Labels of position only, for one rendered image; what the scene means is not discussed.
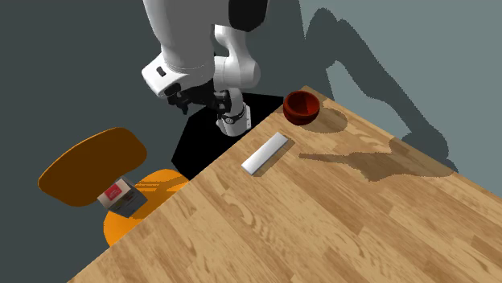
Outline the white flat rectangular bar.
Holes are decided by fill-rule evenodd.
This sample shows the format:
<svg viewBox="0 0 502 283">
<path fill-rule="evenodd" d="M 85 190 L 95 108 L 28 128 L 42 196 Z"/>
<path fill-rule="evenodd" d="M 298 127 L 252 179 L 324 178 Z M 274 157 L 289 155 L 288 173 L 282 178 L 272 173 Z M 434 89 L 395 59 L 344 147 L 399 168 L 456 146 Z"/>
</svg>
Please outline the white flat rectangular bar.
<svg viewBox="0 0 502 283">
<path fill-rule="evenodd" d="M 276 132 L 269 138 L 258 150 L 252 153 L 242 164 L 241 167 L 248 174 L 255 174 L 274 154 L 276 154 L 286 143 L 288 138 L 279 132 Z"/>
</svg>

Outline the wooden table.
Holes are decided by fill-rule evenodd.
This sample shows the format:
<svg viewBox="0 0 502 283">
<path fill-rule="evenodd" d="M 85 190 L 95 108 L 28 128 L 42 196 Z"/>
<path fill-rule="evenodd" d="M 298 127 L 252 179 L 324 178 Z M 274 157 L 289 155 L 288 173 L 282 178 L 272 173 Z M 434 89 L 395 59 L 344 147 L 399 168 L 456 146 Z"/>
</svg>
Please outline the wooden table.
<svg viewBox="0 0 502 283">
<path fill-rule="evenodd" d="M 271 113 L 69 283 L 502 283 L 501 198 L 320 102 L 305 126 Z"/>
</svg>

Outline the orange chair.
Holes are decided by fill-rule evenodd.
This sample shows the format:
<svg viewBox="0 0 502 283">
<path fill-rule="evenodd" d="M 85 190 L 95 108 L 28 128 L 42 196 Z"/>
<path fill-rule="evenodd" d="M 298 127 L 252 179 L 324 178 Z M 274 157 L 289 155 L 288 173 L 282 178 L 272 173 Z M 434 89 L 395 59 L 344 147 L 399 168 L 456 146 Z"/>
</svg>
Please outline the orange chair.
<svg viewBox="0 0 502 283">
<path fill-rule="evenodd" d="M 38 187 L 68 206 L 87 206 L 98 201 L 97 197 L 117 179 L 143 164 L 146 157 L 146 147 L 128 129 L 107 129 L 58 157 L 40 175 Z M 132 183 L 146 196 L 147 202 L 129 218 L 105 209 L 103 232 L 109 245 L 142 222 L 188 183 L 188 179 L 175 170 L 162 169 Z"/>
</svg>

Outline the red bowl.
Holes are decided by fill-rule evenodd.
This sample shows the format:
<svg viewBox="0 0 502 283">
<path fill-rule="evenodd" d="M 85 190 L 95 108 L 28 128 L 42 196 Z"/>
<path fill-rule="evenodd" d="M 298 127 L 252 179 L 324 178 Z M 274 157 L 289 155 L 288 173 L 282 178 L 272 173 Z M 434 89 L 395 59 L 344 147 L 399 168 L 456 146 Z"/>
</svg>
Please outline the red bowl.
<svg viewBox="0 0 502 283">
<path fill-rule="evenodd" d="M 310 124 L 319 115 L 320 102 L 312 93 L 294 91 L 283 102 L 283 114 L 294 125 Z"/>
</svg>

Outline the grey box with red label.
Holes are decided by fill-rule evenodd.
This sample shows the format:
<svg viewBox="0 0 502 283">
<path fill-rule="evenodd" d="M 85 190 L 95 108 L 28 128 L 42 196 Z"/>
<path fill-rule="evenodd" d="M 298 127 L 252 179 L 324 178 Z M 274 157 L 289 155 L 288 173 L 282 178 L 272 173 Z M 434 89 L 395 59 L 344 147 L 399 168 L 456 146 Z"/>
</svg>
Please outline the grey box with red label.
<svg viewBox="0 0 502 283">
<path fill-rule="evenodd" d="M 125 218 L 131 217 L 147 202 L 146 196 L 125 176 L 117 179 L 97 200 L 107 210 Z"/>
</svg>

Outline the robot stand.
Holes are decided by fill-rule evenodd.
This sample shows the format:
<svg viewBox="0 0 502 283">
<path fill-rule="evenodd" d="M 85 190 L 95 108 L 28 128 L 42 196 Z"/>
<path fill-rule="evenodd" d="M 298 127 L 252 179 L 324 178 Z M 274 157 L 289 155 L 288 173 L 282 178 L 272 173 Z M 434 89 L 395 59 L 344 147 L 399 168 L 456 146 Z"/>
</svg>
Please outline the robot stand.
<svg viewBox="0 0 502 283">
<path fill-rule="evenodd" d="M 282 96 L 247 92 L 243 93 L 243 98 L 250 107 L 252 128 L 284 101 Z M 188 118 L 171 161 L 180 174 L 191 180 L 247 133 L 226 136 L 216 125 L 216 111 L 203 107 Z"/>
</svg>

